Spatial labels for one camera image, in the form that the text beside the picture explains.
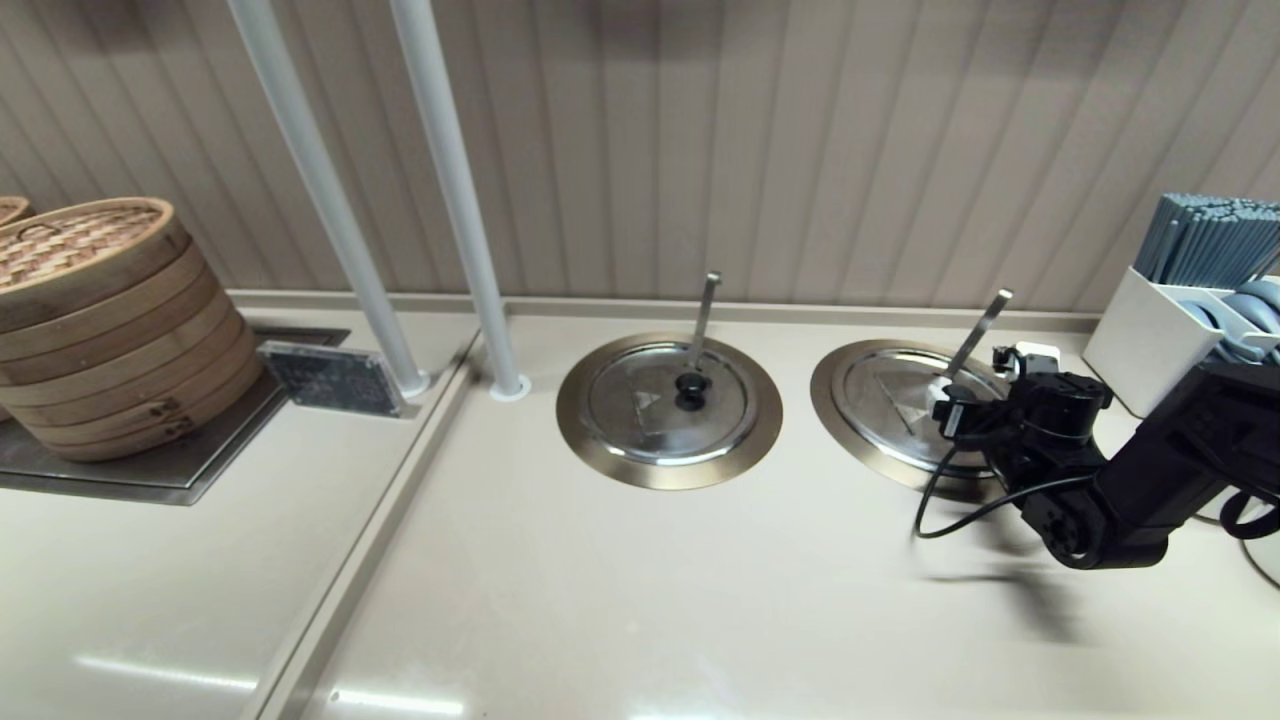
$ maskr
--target stainless steel tray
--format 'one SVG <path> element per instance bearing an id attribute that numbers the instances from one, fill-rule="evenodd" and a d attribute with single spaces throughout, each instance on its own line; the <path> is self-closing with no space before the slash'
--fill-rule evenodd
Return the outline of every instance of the stainless steel tray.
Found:
<path id="1" fill-rule="evenodd" d="M 337 346 L 344 329 L 253 328 L 259 342 Z M 285 401 L 270 373 L 189 436 L 119 460 L 72 462 L 45 450 L 17 420 L 0 423 L 0 488 L 192 505 Z"/>

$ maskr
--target round stainless steel lid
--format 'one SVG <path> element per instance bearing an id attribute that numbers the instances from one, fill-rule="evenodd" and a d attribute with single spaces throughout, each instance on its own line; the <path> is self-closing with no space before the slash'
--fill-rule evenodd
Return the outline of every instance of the round stainless steel lid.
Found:
<path id="1" fill-rule="evenodd" d="M 781 428 L 777 388 L 749 357 L 707 340 L 705 405 L 681 409 L 676 379 L 690 372 L 687 350 L 687 336 L 655 333 L 584 357 L 557 398 L 570 447 L 611 478 L 655 489 L 705 487 L 754 465 Z"/>
<path id="2" fill-rule="evenodd" d="M 943 348 L 906 341 L 847 345 L 814 369 L 810 397 L 827 432 L 855 457 L 920 489 L 952 447 L 929 416 L 929 384 L 950 360 Z M 977 363 L 965 364 L 954 382 L 983 401 L 1005 396 L 1005 382 Z M 975 452 L 957 454 L 942 475 L 966 480 L 991 477 Z M 972 483 L 943 480 L 940 486 L 942 495 L 973 496 Z"/>

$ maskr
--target beige countertop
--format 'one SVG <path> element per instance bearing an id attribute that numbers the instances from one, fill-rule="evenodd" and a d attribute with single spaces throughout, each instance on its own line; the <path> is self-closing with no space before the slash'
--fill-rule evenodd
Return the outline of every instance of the beige countertop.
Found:
<path id="1" fill-rule="evenodd" d="M 556 393 L 590 350 L 687 323 L 517 315 L 532 393 L 468 391 L 314 692 L 291 689 L 305 716 L 1276 716 L 1280 593 L 1217 528 L 1188 524 L 1155 568 L 1092 573 L 1053 562 L 1011 509 L 1029 556 L 991 548 L 982 524 L 908 542 L 919 496 L 827 434 L 810 373 L 849 342 L 954 347 L 964 329 L 728 316 L 710 336 L 772 375 L 781 436 L 727 483 L 655 492 L 580 461 Z M 975 356 L 1018 340 L 1088 373 L 1083 334 L 996 331 Z M 1105 411 L 1103 452 L 1137 424 Z M 928 524 L 960 510 L 937 502 Z"/>
<path id="2" fill-rule="evenodd" d="M 265 310 L 351 328 L 360 313 Z M 0 717 L 256 714 L 475 336 L 465 313 L 403 313 L 444 374 L 407 419 L 285 405 L 191 507 L 0 491 Z"/>

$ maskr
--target brass rim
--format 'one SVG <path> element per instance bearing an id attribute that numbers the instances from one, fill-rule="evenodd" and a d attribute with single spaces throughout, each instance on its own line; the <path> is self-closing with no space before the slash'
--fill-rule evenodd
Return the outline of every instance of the brass rim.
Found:
<path id="1" fill-rule="evenodd" d="M 744 370 L 744 382 L 759 404 L 755 424 L 727 452 L 691 465 L 650 465 L 609 452 L 609 446 L 591 434 L 581 420 L 579 409 L 595 373 L 628 350 L 671 342 L 689 342 L 681 333 L 644 333 L 616 340 L 582 357 L 564 375 L 556 397 L 556 420 L 570 448 L 599 473 L 648 489 L 696 489 L 723 483 L 741 475 L 773 447 L 782 430 L 782 396 L 764 368 L 735 347 L 707 338 L 705 348 L 728 359 Z"/>
<path id="2" fill-rule="evenodd" d="M 822 420 L 822 425 L 827 428 L 831 437 L 847 450 L 850 455 L 872 470 L 919 492 L 924 489 L 932 473 L 886 454 L 859 434 L 840 413 L 840 407 L 837 407 L 835 395 L 832 393 L 832 380 L 838 368 L 844 366 L 851 359 L 884 350 L 922 350 L 943 356 L 950 356 L 951 352 L 933 345 L 902 340 L 869 340 L 846 345 L 828 352 L 818 363 L 818 366 L 814 368 L 813 377 L 809 380 L 809 398 L 813 401 L 813 409 L 818 414 L 818 419 Z M 996 377 L 986 365 L 970 360 L 965 363 L 964 369 L 1001 388 L 1001 391 L 1006 387 L 1005 380 Z M 996 483 L 997 480 L 989 473 L 973 475 L 948 470 L 938 479 L 934 495 L 951 500 L 972 501 L 987 493 Z"/>

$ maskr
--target bamboo steamer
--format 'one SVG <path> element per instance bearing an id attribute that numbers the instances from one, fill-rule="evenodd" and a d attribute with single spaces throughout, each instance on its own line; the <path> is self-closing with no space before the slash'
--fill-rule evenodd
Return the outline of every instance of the bamboo steamer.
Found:
<path id="1" fill-rule="evenodd" d="M 29 218 L 33 213 L 26 197 L 0 195 L 0 225 L 6 225 Z M 9 413 L 0 407 L 0 423 L 9 419 Z"/>
<path id="2" fill-rule="evenodd" d="M 252 331 L 161 200 L 0 228 L 0 405 L 55 454 L 177 439 L 260 374 Z"/>

